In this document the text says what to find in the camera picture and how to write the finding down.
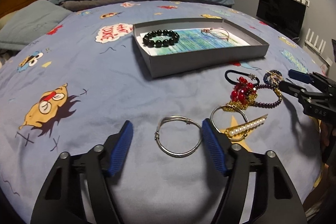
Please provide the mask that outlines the thin gold-silver bangle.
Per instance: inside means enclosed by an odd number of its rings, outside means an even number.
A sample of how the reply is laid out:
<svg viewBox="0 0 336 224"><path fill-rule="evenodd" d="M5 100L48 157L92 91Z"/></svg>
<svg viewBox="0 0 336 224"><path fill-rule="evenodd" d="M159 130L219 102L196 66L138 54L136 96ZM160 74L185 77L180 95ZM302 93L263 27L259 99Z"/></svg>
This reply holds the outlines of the thin gold-silver bangle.
<svg viewBox="0 0 336 224"><path fill-rule="evenodd" d="M248 118L243 110L240 110L238 107L226 104L215 107L210 114L210 121L213 127L221 132L222 126L229 126L231 124L231 118L240 116L239 121L248 122Z"/></svg>

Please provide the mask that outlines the pearl hair clip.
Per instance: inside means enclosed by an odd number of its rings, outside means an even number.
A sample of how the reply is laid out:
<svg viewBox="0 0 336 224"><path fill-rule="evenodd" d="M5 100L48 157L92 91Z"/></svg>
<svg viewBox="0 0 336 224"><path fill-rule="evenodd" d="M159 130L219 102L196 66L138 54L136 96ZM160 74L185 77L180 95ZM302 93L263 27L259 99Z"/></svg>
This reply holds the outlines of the pearl hair clip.
<svg viewBox="0 0 336 224"><path fill-rule="evenodd" d="M224 133L230 141L240 142L244 140L251 131L263 125L267 118L268 114L265 114L252 121L245 122L244 124L229 127L225 129Z"/></svg>

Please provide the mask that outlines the silver bangle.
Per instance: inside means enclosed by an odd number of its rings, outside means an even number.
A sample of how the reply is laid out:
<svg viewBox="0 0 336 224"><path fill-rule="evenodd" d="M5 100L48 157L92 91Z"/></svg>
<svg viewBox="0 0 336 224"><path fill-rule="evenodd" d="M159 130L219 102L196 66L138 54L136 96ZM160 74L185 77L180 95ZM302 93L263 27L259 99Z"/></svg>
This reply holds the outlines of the silver bangle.
<svg viewBox="0 0 336 224"><path fill-rule="evenodd" d="M163 117L155 129L154 144L165 156L174 159L191 157L202 144L201 124L182 115Z"/></svg>

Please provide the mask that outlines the white wifi router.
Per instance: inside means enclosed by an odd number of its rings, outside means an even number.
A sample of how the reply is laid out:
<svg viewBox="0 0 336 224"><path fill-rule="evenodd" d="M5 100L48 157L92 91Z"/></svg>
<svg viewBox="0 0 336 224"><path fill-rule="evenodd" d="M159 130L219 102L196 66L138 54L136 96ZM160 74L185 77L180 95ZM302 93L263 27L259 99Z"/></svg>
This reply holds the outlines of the white wifi router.
<svg viewBox="0 0 336 224"><path fill-rule="evenodd" d="M319 36L314 33L310 28L307 30L305 36L305 45L313 50L318 57L320 57L327 66L331 67L333 61L329 57L323 57L323 52L326 47L326 41L319 39Z"/></svg>

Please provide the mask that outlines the black monitor screen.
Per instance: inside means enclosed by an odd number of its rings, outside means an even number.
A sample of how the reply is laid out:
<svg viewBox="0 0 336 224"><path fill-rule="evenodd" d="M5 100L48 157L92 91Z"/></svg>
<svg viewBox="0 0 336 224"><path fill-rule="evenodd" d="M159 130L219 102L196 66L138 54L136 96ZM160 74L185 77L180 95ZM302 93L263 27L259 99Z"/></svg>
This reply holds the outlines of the black monitor screen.
<svg viewBox="0 0 336 224"><path fill-rule="evenodd" d="M282 34L298 38L306 6L295 0L259 0L256 16Z"/></svg>

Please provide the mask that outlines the blue cartoon bed sheet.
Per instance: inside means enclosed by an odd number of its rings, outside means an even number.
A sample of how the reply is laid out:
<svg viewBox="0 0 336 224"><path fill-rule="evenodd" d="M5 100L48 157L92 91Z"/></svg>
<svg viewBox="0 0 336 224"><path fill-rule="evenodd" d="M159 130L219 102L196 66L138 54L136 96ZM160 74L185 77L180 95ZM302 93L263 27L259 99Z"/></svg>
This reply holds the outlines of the blue cartoon bed sheet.
<svg viewBox="0 0 336 224"><path fill-rule="evenodd" d="M266 56L154 79L134 24L217 15L264 39ZM1 189L25 222L61 152L87 152L131 121L122 173L110 180L126 223L210 223L226 179L205 146L183 159L163 153L154 132L165 116L201 123L230 100L224 73L262 78L276 69L319 72L300 47L242 12L202 3L145 1L75 12L1 68Z"/></svg>

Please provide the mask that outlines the grey cardboard box tray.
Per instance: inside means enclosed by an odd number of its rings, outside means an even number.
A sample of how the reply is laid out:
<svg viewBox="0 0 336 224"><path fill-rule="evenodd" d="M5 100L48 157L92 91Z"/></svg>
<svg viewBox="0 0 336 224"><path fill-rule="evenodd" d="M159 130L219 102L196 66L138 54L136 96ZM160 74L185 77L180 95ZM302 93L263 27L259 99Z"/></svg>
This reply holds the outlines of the grey cardboard box tray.
<svg viewBox="0 0 336 224"><path fill-rule="evenodd" d="M179 40L165 47L147 46L146 34L168 30ZM151 77L158 78L236 61L266 56L269 44L260 36L226 19L178 18L138 23L133 35Z"/></svg>

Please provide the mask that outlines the printed paper sheet in tray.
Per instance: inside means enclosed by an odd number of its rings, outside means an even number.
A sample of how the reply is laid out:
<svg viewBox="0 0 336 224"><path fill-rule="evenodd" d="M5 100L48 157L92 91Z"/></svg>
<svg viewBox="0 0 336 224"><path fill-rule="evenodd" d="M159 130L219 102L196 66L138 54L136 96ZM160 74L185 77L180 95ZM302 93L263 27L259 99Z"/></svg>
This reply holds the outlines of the printed paper sheet in tray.
<svg viewBox="0 0 336 224"><path fill-rule="evenodd" d="M171 36L160 35L145 39L148 32L136 36L142 50L149 56L166 56L176 53L187 53L221 48L250 46L246 40L238 37L225 28L192 28L175 30L179 35L177 42Z"/></svg>

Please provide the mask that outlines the grey-blue pillow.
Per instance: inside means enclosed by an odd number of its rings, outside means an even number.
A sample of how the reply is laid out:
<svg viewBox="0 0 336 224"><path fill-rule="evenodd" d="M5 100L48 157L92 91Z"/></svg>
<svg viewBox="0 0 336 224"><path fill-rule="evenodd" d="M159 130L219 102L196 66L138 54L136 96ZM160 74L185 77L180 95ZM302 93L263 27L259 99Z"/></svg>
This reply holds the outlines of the grey-blue pillow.
<svg viewBox="0 0 336 224"><path fill-rule="evenodd" d="M71 14L47 0L33 2L17 11L1 28L1 49L20 51Z"/></svg>

